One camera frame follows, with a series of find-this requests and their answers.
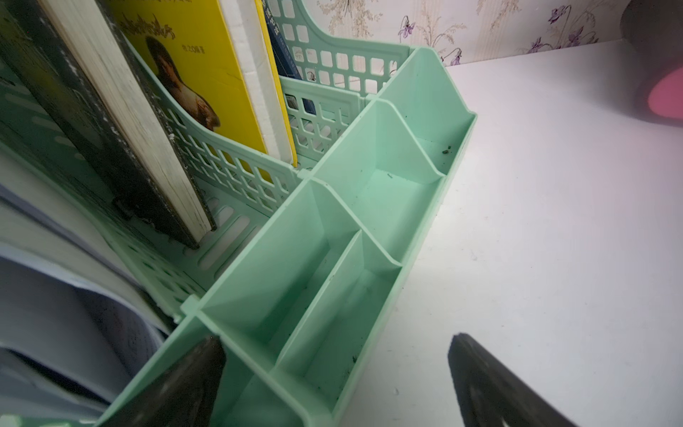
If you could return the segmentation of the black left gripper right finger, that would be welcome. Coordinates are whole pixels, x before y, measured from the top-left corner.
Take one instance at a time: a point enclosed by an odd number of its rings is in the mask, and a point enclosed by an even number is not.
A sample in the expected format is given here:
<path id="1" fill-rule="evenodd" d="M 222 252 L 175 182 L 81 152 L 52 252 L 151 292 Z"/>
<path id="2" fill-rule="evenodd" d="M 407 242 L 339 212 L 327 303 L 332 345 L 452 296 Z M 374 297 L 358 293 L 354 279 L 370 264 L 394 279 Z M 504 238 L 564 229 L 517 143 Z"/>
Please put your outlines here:
<path id="1" fill-rule="evenodd" d="M 448 365 L 466 426 L 576 426 L 468 334 L 453 336 Z"/>

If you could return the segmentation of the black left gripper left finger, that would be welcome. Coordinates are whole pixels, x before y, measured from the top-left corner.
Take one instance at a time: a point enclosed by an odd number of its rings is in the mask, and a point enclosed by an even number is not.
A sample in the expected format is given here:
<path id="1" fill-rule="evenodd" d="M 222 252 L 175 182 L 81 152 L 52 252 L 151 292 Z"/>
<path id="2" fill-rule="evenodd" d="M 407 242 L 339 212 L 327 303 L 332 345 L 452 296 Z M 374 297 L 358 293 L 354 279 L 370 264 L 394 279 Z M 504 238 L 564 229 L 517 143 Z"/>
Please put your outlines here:
<path id="1" fill-rule="evenodd" d="M 208 426 L 226 364 L 220 338 L 208 336 L 102 426 Z"/>

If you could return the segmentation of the pink bottom drawer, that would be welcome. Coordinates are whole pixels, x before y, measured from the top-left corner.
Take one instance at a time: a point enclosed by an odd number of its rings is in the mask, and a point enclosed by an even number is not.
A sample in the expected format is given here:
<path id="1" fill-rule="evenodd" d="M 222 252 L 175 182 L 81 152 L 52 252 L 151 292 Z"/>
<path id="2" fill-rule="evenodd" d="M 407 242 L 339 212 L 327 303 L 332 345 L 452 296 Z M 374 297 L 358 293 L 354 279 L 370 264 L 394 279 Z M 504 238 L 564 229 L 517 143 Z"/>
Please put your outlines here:
<path id="1" fill-rule="evenodd" d="M 659 117 L 681 120 L 682 69 L 674 69 L 659 79 L 647 96 L 647 106 Z"/>

